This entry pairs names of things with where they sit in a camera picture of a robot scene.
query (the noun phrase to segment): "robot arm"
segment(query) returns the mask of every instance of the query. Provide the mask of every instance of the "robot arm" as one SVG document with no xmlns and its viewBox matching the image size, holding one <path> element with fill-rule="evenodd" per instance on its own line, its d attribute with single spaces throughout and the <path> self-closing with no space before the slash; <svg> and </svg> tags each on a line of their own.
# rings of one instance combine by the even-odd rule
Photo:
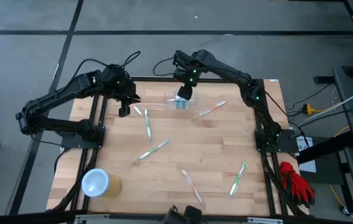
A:
<svg viewBox="0 0 353 224">
<path fill-rule="evenodd" d="M 265 101 L 265 90 L 258 86 L 249 74 L 219 62 L 214 55 L 206 50 L 199 50 L 191 56 L 177 50 L 173 64 L 177 67 L 174 72 L 174 78 L 184 83 L 184 86 L 179 89 L 178 96 L 187 100 L 190 99 L 192 87 L 197 86 L 197 82 L 203 72 L 212 72 L 225 80 L 236 83 L 244 103 L 248 107 L 253 108 L 255 115 L 263 125 L 265 142 L 272 146 L 278 144 L 281 127 L 273 121 L 269 114 Z"/>
<path fill-rule="evenodd" d="M 72 99 L 102 95 L 121 101 L 119 116 L 130 114 L 129 105 L 139 103 L 136 85 L 122 66 L 109 65 L 104 71 L 96 70 L 73 77 L 63 88 L 54 93 L 30 100 L 16 114 L 20 130 L 23 134 L 37 134 L 43 130 L 59 133 L 77 133 L 82 139 L 94 141 L 98 135 L 93 123 L 88 119 L 79 122 L 50 119 L 43 114 Z"/>
</svg>

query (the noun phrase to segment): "white cable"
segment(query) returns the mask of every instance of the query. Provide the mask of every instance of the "white cable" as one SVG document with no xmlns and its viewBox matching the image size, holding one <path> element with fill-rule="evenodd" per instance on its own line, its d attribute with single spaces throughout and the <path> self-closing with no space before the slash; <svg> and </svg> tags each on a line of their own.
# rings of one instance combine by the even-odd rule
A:
<svg viewBox="0 0 353 224">
<path fill-rule="evenodd" d="M 308 119 L 302 121 L 294 130 L 296 130 L 297 128 L 301 127 L 302 124 L 304 124 L 305 122 L 307 122 L 307 121 L 309 121 L 309 120 L 312 120 L 313 118 L 315 118 L 315 117 L 317 117 L 317 116 L 320 116 L 320 115 L 322 115 L 322 114 L 324 114 L 324 113 L 327 113 L 328 111 L 333 110 L 334 108 L 337 108 L 338 106 L 342 106 L 344 103 L 348 102 L 348 101 L 351 100 L 351 99 L 353 99 L 353 96 L 349 97 L 348 99 L 344 100 L 344 101 L 341 102 L 340 104 L 335 105 L 335 106 L 333 106 L 332 108 L 330 108 L 330 109 L 328 109 L 328 110 L 326 110 L 326 111 L 323 111 L 323 112 L 321 112 L 321 113 L 318 113 L 318 114 L 316 114 L 316 115 L 314 115 L 314 116 L 312 116 L 312 117 L 310 117 L 310 118 L 308 118 Z"/>
<path fill-rule="evenodd" d="M 333 106 L 335 105 L 334 104 L 334 94 L 335 94 L 336 90 L 337 90 L 337 87 L 334 88 L 334 90 L 332 91 L 332 96 L 331 96 L 331 103 L 332 103 Z M 344 117 L 343 115 L 341 115 L 341 114 L 338 114 L 338 115 L 340 117 L 346 119 L 346 117 Z"/>
</svg>

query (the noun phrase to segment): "transparent box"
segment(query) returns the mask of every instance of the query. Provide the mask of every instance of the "transparent box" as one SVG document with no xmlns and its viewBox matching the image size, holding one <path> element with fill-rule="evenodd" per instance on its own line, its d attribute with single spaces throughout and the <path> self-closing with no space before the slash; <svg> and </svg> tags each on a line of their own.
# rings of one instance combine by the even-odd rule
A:
<svg viewBox="0 0 353 224">
<path fill-rule="evenodd" d="M 170 110 L 195 110 L 199 105 L 199 95 L 193 92 L 190 100 L 185 100 L 177 95 L 176 91 L 164 93 L 164 104 Z"/>
</svg>

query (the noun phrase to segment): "gray floor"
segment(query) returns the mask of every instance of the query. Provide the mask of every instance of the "gray floor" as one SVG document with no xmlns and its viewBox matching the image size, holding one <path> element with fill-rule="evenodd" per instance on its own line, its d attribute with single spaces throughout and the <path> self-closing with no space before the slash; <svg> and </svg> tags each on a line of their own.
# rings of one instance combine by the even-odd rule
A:
<svg viewBox="0 0 353 224">
<path fill-rule="evenodd" d="M 68 30 L 76 0 L 0 0 L 0 29 Z M 76 30 L 353 30 L 348 13 L 339 2 L 288 1 L 85 1 Z M 14 119 L 27 100 L 47 93 L 65 36 L 0 36 L 0 215 L 5 214 L 30 139 L 23 136 Z M 89 35 L 74 36 L 59 86 L 65 85 L 78 63 L 96 58 L 122 63 L 132 52 L 141 56 L 127 66 L 132 76 L 151 75 L 153 65 L 171 57 L 176 49 L 191 53 L 211 51 L 219 60 L 255 78 L 280 80 L 285 103 L 293 102 L 322 88 L 312 82 L 316 75 L 331 75 L 333 67 L 353 63 L 353 38 L 260 37 L 211 35 Z M 87 63 L 81 72 L 101 69 Z M 160 66 L 172 70 L 170 63 Z M 308 100 L 315 108 L 331 105 L 329 87 Z M 50 112 L 67 119 L 67 103 Z M 306 134 L 332 136 L 346 121 L 338 116 L 305 127 Z M 60 142 L 54 134 L 44 139 Z M 21 213 L 42 212 L 53 179 L 54 159 L 59 149 L 41 144 L 32 170 Z M 341 215 L 328 185 L 313 184 L 316 204 L 311 213 L 319 218 L 351 220 Z"/>
</svg>

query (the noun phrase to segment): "wooden table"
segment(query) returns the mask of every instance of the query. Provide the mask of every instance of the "wooden table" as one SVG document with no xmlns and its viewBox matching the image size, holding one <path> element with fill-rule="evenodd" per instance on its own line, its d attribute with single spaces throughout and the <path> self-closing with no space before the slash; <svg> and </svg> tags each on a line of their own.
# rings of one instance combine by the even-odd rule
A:
<svg viewBox="0 0 353 224">
<path fill-rule="evenodd" d="M 278 80 L 264 80 L 265 90 L 284 108 Z M 176 91 L 180 83 L 136 82 L 142 101 L 137 106 L 149 110 L 153 141 L 147 137 L 144 118 L 131 109 L 125 118 L 118 117 L 120 103 L 108 102 L 105 117 L 105 142 L 100 149 L 97 168 L 116 174 L 122 181 L 122 191 L 114 199 L 91 198 L 89 212 L 166 213 L 172 205 L 183 211 L 186 205 L 202 210 L 204 215 L 268 216 L 264 173 L 260 154 L 255 147 L 254 112 L 243 103 L 240 91 L 231 83 L 200 83 L 194 89 L 199 94 L 198 110 L 164 109 L 164 93 Z M 198 111 L 227 103 L 215 111 L 192 119 Z M 288 129 L 286 116 L 268 99 L 270 114 L 283 129 Z M 75 100 L 70 120 L 88 118 L 92 98 Z M 169 139 L 162 147 L 142 161 L 136 158 Z M 56 206 L 75 182 L 81 149 L 72 149 L 59 160 L 50 191 L 47 208 Z M 290 155 L 278 153 L 278 160 L 290 162 L 299 172 Z M 230 188 L 242 163 L 247 169 L 237 194 L 228 198 Z M 204 204 L 201 205 L 181 170 L 193 180 Z M 273 196 L 277 213 L 280 203 L 276 188 Z M 78 206 L 81 207 L 83 193 Z"/>
</svg>

